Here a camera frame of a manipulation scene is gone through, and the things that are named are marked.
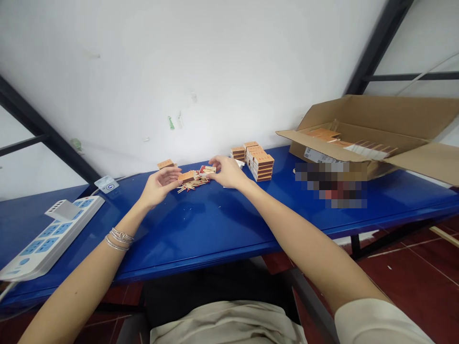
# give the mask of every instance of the hand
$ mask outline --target hand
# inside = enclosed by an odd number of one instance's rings
[[[181,170],[178,167],[164,167],[153,173],[148,177],[139,203],[150,209],[161,203],[170,191],[182,185],[183,181],[178,180]]]
[[[244,172],[240,169],[236,160],[225,156],[217,155],[210,159],[209,165],[217,168],[220,173],[209,173],[207,178],[217,181],[219,184],[240,190],[250,182]]]

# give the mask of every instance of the person's left hand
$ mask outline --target person's left hand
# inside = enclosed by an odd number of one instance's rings
[[[153,173],[148,177],[139,202],[151,209],[161,203],[170,191],[182,185],[183,181],[178,180],[181,170],[178,167],[164,167]]]

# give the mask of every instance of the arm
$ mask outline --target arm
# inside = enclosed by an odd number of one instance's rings
[[[166,167],[152,174],[137,203],[115,229],[133,237],[145,215],[182,183],[177,180],[180,171]],[[111,234],[109,240],[128,247]],[[102,241],[45,302],[19,343],[73,343],[110,287],[124,254]]]
[[[343,249],[248,179],[233,159],[216,156],[209,164],[221,172],[208,177],[238,189],[249,199],[286,254],[324,295],[333,313],[358,299],[390,302]]]

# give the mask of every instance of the electrical socket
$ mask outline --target electrical socket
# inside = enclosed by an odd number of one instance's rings
[[[39,237],[49,237],[59,225],[49,226]]]
[[[59,238],[51,238],[48,239],[44,242],[43,245],[40,246],[40,248],[36,251],[36,253],[42,253],[46,252],[51,248],[51,246],[58,240]]]
[[[55,231],[55,233],[53,235],[59,235],[59,234],[62,234],[62,233],[65,233],[65,231],[67,230],[67,228],[70,227],[72,223],[69,222],[69,223],[66,223],[66,224],[63,224],[59,227],[58,230]]]
[[[37,247],[39,247],[41,245],[41,243],[44,242],[44,240],[36,240],[34,242],[32,242],[21,254],[20,256],[25,256],[25,255],[28,255],[28,254],[31,254],[33,253]]]
[[[93,199],[88,199],[88,200],[85,200],[83,202],[82,205],[80,205],[80,208],[86,208],[87,206],[89,206],[91,203],[92,203]]]
[[[84,210],[80,210],[78,214],[76,214],[75,217],[72,219],[72,221],[78,219],[82,212],[84,212]]]

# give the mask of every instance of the wrist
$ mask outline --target wrist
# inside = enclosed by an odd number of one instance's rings
[[[147,213],[150,210],[154,209],[156,205],[151,205],[142,200],[141,198],[132,206],[132,210],[137,213]]]
[[[244,180],[244,182],[241,183],[240,186],[237,187],[237,189],[244,195],[246,193],[249,193],[251,190],[256,189],[256,188],[258,188],[257,183],[254,182],[253,180],[250,180],[249,178]]]

